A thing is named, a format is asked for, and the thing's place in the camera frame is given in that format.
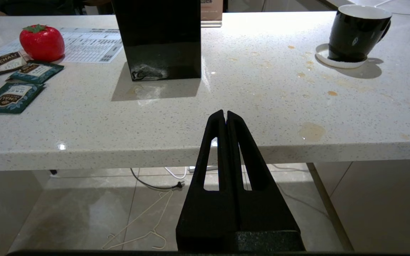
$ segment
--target countertop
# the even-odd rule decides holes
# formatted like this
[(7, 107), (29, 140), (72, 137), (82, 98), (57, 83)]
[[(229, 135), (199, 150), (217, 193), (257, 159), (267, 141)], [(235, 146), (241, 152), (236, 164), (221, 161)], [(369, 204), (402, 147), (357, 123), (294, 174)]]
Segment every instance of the countertop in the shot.
[[(22, 114), (0, 114), (0, 170), (195, 165), (219, 109), (244, 118), (268, 163), (410, 159), (410, 16), (394, 15), (356, 70), (314, 57), (334, 16), (224, 14), (202, 29), (202, 79), (132, 82), (124, 51), (63, 63)], [(0, 47), (37, 23), (117, 28), (114, 16), (0, 17)]]

